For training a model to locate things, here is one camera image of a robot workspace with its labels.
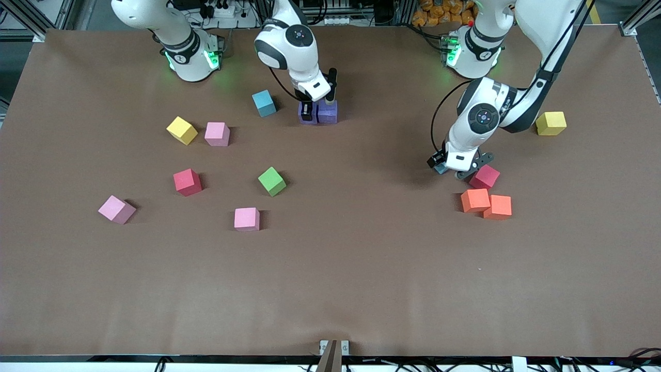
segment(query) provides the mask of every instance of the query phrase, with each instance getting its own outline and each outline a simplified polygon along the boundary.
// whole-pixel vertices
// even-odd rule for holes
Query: floor
[[[40,5],[61,0],[43,0]],[[596,0],[598,17],[601,23],[622,21],[640,3],[639,0]],[[110,0],[90,0],[93,8],[87,19],[81,19],[82,29],[88,30],[130,30],[131,28],[115,17]],[[657,85],[661,85],[661,17],[656,17],[638,27],[638,42],[645,56],[650,74]],[[0,97],[11,100],[19,81],[20,73],[30,52],[29,42],[0,42]]]

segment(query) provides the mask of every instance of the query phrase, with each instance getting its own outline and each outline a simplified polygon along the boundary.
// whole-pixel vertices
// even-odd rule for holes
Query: foam cube
[[[204,139],[211,146],[227,146],[229,145],[229,128],[224,122],[209,122]]]
[[[103,203],[101,208],[99,208],[98,212],[103,214],[107,219],[123,225],[129,218],[131,218],[131,216],[133,216],[133,213],[136,212],[136,208],[122,199],[111,195],[108,200]]]
[[[259,181],[262,183],[262,186],[268,191],[268,194],[272,197],[276,196],[282,189],[287,186],[285,180],[282,179],[282,176],[273,168],[268,168],[261,176],[259,176]]]
[[[303,103],[299,102],[298,103],[298,120],[301,122],[301,124],[307,124],[307,125],[314,125],[317,124],[317,103],[312,102],[312,120],[304,120],[303,116],[301,115],[301,110],[303,109]]]
[[[195,130],[195,128],[193,128],[189,122],[185,121],[179,116],[177,116],[176,119],[174,119],[172,123],[168,125],[167,131],[186,146],[188,146],[188,144],[193,141],[193,138],[198,135],[198,131]]]
[[[257,106],[259,116],[262,118],[276,113],[276,105],[273,103],[271,94],[268,91],[261,91],[253,95],[254,105]]]
[[[562,111],[543,113],[537,118],[535,125],[537,127],[537,134],[540,136],[557,136],[567,127]]]
[[[234,228],[237,231],[259,231],[259,210],[238,208],[234,211]]]
[[[328,104],[321,101],[317,107],[317,120],[319,124],[337,124],[337,101]]]
[[[485,210],[483,216],[488,220],[506,220],[512,216],[512,198],[504,195],[491,195],[491,207]]]
[[[478,169],[477,172],[475,172],[473,178],[471,178],[468,184],[476,189],[489,190],[494,186],[499,175],[499,171],[496,171],[489,165],[484,165],[482,168]]]
[[[174,179],[175,189],[185,197],[202,191],[200,176],[193,169],[188,168],[185,171],[175,173]]]
[[[464,213],[487,210],[491,206],[488,191],[486,189],[466,190],[461,194],[461,206]]]

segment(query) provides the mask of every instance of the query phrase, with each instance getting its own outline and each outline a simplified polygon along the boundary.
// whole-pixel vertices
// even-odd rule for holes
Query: blue cube
[[[261,91],[253,95],[254,105],[257,106],[257,111],[259,111],[259,116],[262,118],[276,113],[276,105],[271,99],[271,94],[268,91]]]

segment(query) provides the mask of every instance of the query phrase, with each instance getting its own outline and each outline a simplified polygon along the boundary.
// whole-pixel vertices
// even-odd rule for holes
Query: orange cube
[[[466,190],[461,194],[461,206],[464,213],[487,210],[491,207],[488,191],[486,189]]]
[[[491,195],[491,207],[485,210],[484,217],[488,220],[506,220],[512,216],[512,198],[504,195]]]

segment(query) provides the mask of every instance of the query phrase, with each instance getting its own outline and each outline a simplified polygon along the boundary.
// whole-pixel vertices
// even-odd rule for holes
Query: black cable
[[[592,370],[592,372],[599,372],[595,367],[592,367],[591,365],[589,365],[589,364],[587,364],[587,363],[581,361],[581,360],[578,359],[577,357],[573,357],[572,359],[575,360],[575,361],[577,361],[577,362],[579,362],[579,363],[581,363],[581,364],[583,364],[584,366],[586,366],[587,368],[589,368],[590,370]]]
[[[408,27],[409,30],[417,33],[418,35],[421,35],[421,36],[426,35],[430,39],[436,39],[436,40],[441,39],[441,36],[428,34],[427,32],[422,31],[422,29],[418,30],[417,28],[415,28],[415,26],[413,26],[410,23],[397,23],[397,24],[394,24],[393,26],[406,26],[406,27]]]
[[[439,110],[439,109],[441,108],[441,106],[443,105],[443,102],[445,102],[446,99],[447,99],[452,93],[454,93],[454,91],[456,91],[457,89],[459,89],[459,87],[461,87],[462,85],[464,85],[464,84],[468,84],[468,83],[470,83],[470,82],[472,82],[472,81],[473,81],[473,80],[466,80],[466,81],[464,81],[463,83],[459,83],[459,85],[457,85],[456,87],[454,87],[454,88],[453,88],[448,94],[446,94],[445,97],[443,97],[443,99],[441,100],[441,103],[439,103],[438,106],[436,107],[436,110],[434,111],[434,116],[432,116],[432,125],[431,125],[431,130],[430,130],[430,131],[431,131],[431,134],[432,134],[432,145],[434,145],[434,149],[436,150],[436,152],[438,152],[438,147],[436,146],[436,141],[434,141],[434,120],[436,120],[436,114],[438,113],[438,110]],[[458,364],[457,364],[457,365],[454,365],[454,366],[452,366],[452,367],[450,367],[446,372],[449,372],[451,369],[453,369],[454,367],[457,367],[457,366],[458,366]]]
[[[166,362],[174,363],[175,361],[173,361],[171,357],[161,357],[161,358],[159,358],[158,363],[156,363],[156,368],[154,369],[154,372],[163,372],[163,371],[165,371]]]
[[[285,92],[287,92],[287,94],[290,95],[291,98],[293,98],[293,99],[295,99],[296,101],[299,101],[299,102],[300,102],[301,100],[298,99],[298,97],[296,97],[295,95],[291,94],[291,93],[287,90],[287,88],[285,88],[285,86],[282,85],[282,83],[280,83],[280,79],[278,79],[278,76],[276,76],[276,73],[273,71],[273,69],[272,69],[272,68],[268,68],[268,69],[271,70],[271,74],[273,75],[273,77],[276,78],[276,81],[278,82],[278,84],[280,84],[280,87],[282,88],[282,90],[284,90]]]
[[[319,22],[323,21],[323,19],[326,17],[326,13],[328,12],[329,9],[329,4],[327,0],[319,0],[319,14],[315,17],[315,19],[310,22],[310,26],[314,26],[315,24],[318,24]]]
[[[553,55],[553,53],[555,52],[555,50],[560,46],[560,43],[563,41],[564,37],[567,35],[567,33],[569,32],[569,30],[571,30],[572,28],[574,28],[574,24],[576,23],[576,20],[578,19],[578,16],[580,15],[580,11],[585,7],[586,2],[587,2],[587,0],[583,0],[583,2],[581,2],[580,7],[576,10],[576,14],[574,15],[574,18],[572,18],[572,22],[569,24],[569,26],[567,26],[567,28],[566,28],[566,29],[564,30],[564,32],[563,32],[563,35],[562,35],[562,36],[558,39],[558,41],[555,43],[555,45],[553,46],[553,49],[551,49],[551,53],[549,53],[549,55],[546,57],[546,60],[544,60],[544,62],[543,62],[542,64],[539,65],[539,66],[540,66],[540,69],[544,70],[544,69],[546,68],[546,64],[549,63],[549,60],[551,59],[551,56]],[[587,16],[590,14],[590,10],[592,9],[593,6],[594,6],[594,1],[592,1],[592,4],[590,4],[590,6],[588,7],[588,10],[586,11],[585,17],[583,17],[583,20],[582,20],[581,24],[578,26],[578,31],[577,31],[577,33],[576,33],[577,36],[578,36],[578,32],[580,32],[580,29],[583,27],[583,24],[585,23],[585,21],[586,21],[586,19],[587,19]],[[523,99],[524,99],[525,96],[528,94],[528,92],[530,92],[530,89],[533,87],[533,84],[535,83],[535,81],[536,81],[536,79],[530,83],[530,86],[528,86],[528,88],[526,89],[526,91],[524,92],[524,94],[521,96],[521,98],[520,98],[518,101],[516,101],[516,102],[515,102],[515,103],[514,103],[514,104],[513,104],[508,110],[507,110],[507,112],[505,112],[505,113],[502,115],[502,117],[500,118],[500,121],[501,121],[501,122],[505,119],[505,117],[507,117],[507,114],[508,114],[510,111],[512,111],[512,109],[513,109],[514,107],[516,107],[519,103],[521,103],[521,102],[523,101]]]
[[[640,352],[638,352],[638,353],[636,353],[636,354],[630,355],[629,357],[627,357],[627,359],[634,359],[634,358],[637,358],[637,357],[639,357],[639,356],[641,356],[641,355],[645,355],[645,354],[647,354],[647,353],[651,353],[652,351],[661,351],[661,348],[647,348],[647,349],[642,350],[642,351],[640,351]]]

